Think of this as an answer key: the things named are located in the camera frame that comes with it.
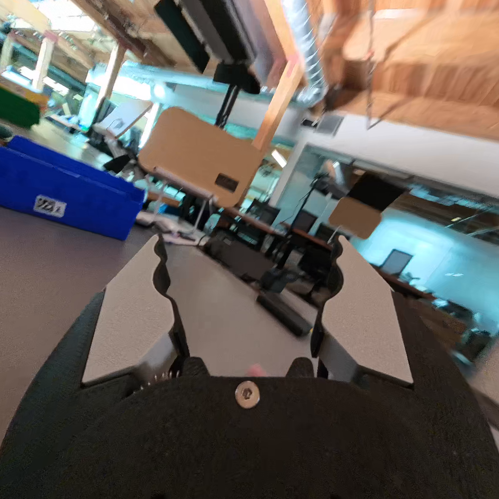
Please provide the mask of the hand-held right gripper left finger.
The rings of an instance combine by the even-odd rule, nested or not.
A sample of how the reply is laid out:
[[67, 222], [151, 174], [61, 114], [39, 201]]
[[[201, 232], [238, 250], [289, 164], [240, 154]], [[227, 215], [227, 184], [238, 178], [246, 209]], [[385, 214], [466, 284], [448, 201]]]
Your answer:
[[83, 371], [82, 384], [132, 375], [140, 385], [168, 377], [188, 357], [166, 247], [153, 236], [107, 284]]

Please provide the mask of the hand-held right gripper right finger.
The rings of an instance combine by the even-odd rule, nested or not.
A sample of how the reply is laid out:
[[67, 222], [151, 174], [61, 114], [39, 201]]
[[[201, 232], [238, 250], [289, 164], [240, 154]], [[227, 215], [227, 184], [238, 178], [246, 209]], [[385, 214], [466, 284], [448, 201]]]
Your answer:
[[411, 387], [393, 291], [342, 235], [334, 240], [327, 284], [331, 296], [311, 334], [317, 376], [354, 383], [370, 374]]

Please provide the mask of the black bar-shaped device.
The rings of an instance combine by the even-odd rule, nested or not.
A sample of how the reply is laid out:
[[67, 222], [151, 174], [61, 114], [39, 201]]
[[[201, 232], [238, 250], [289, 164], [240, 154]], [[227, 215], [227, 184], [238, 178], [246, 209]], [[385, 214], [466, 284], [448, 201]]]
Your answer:
[[281, 294], [261, 292], [256, 302], [296, 337], [307, 336], [313, 330], [312, 324], [302, 317]]

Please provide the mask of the blue-grey device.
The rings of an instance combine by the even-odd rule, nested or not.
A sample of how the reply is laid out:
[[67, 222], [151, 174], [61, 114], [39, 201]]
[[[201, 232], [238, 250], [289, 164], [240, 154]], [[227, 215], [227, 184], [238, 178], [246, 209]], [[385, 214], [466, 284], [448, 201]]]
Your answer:
[[297, 281], [298, 278], [299, 274], [295, 271], [274, 267], [263, 273], [259, 287], [264, 292], [281, 293], [288, 284]]

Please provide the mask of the small tan divider panel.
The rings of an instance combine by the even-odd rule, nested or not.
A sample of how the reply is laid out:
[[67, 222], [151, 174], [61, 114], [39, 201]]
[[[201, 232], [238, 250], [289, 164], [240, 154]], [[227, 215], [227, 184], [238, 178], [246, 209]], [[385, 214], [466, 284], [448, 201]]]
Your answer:
[[334, 228], [366, 240], [381, 223], [382, 213], [359, 200], [344, 196], [332, 210], [328, 223]]

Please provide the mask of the black box on table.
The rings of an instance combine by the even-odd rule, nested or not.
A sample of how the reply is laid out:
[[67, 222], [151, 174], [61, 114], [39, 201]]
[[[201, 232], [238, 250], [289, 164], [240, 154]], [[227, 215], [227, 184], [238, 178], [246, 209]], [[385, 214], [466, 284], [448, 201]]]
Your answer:
[[274, 267], [260, 251], [253, 250], [227, 233], [210, 237], [203, 246], [210, 258], [247, 283], [260, 281], [264, 273]]

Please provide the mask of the blue plastic bin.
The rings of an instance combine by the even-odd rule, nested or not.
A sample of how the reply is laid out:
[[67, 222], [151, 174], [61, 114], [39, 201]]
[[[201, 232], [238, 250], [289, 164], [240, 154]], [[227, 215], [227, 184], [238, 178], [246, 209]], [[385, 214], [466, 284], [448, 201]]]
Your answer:
[[107, 171], [16, 135], [1, 146], [1, 206], [126, 240], [144, 191]]

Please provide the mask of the large tan divider panel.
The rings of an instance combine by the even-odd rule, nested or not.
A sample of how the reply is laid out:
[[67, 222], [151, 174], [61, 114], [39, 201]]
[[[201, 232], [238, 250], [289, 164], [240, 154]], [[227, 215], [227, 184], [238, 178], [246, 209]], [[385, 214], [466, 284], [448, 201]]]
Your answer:
[[263, 157], [251, 142], [169, 107], [160, 114], [138, 161], [151, 175], [231, 208], [251, 184]]

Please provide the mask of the green plastic bin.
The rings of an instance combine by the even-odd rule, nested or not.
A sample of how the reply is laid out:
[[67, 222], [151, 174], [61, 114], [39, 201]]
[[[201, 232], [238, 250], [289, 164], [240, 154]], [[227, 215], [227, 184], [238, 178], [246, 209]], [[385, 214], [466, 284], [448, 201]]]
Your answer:
[[29, 129], [41, 120], [40, 95], [29, 90], [16, 93], [1, 86], [1, 120]]

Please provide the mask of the black overhead monitor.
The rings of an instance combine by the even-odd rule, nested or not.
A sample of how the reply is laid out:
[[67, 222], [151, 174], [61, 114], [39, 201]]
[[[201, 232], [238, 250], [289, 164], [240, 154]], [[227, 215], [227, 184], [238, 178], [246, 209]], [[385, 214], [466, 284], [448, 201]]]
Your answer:
[[214, 56], [214, 82], [260, 93], [251, 71], [257, 52], [233, 1], [159, 1], [154, 11], [200, 73]]

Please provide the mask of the silver ventilation duct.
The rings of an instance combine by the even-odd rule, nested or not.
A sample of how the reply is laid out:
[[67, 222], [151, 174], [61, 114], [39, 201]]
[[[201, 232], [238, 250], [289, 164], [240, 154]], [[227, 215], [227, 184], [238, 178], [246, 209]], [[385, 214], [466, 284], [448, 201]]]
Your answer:
[[296, 91], [292, 100], [303, 107], [312, 108], [326, 96], [328, 84], [308, 4], [306, 1], [281, 1], [281, 4], [303, 61], [304, 76], [307, 80], [307, 86]]

